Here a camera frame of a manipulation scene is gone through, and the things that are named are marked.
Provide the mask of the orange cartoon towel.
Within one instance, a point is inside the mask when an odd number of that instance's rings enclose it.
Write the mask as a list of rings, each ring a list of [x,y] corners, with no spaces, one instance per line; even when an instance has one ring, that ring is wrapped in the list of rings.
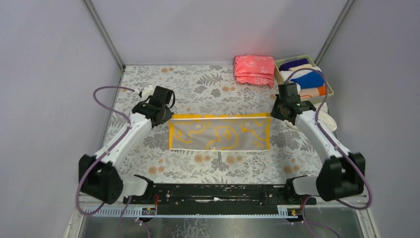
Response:
[[[317,100],[326,94],[326,86],[323,85],[317,88],[301,89],[299,92],[302,101],[306,100]]]

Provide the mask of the blue towel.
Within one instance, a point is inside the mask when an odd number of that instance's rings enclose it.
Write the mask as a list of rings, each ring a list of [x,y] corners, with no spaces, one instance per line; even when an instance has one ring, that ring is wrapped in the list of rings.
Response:
[[[325,84],[323,73],[319,70],[311,71],[296,78],[290,79],[296,83],[301,89],[318,88]]]

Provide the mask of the yellow white towel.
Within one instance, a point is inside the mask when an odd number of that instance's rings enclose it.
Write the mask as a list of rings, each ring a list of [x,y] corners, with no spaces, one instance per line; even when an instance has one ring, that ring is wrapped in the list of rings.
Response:
[[[269,113],[248,115],[175,114],[169,121],[170,150],[267,151]]]

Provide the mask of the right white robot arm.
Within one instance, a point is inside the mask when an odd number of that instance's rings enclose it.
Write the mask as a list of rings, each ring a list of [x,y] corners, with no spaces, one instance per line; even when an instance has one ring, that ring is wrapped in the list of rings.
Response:
[[[322,162],[317,176],[288,179],[286,188],[294,195],[318,196],[325,201],[337,200],[364,191],[366,160],[352,153],[324,127],[319,111],[310,101],[301,101],[295,83],[281,84],[271,117],[292,123],[307,138]]]

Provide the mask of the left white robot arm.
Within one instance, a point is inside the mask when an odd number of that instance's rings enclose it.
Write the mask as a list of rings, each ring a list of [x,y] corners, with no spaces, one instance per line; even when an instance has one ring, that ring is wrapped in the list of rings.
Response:
[[[140,101],[123,116],[127,123],[94,155],[83,155],[78,164],[78,192],[85,193],[106,204],[113,204],[120,197],[151,197],[153,182],[145,176],[134,175],[123,178],[121,167],[127,155],[146,137],[151,130],[169,121],[175,103],[172,90],[148,85],[141,90],[133,89]]]

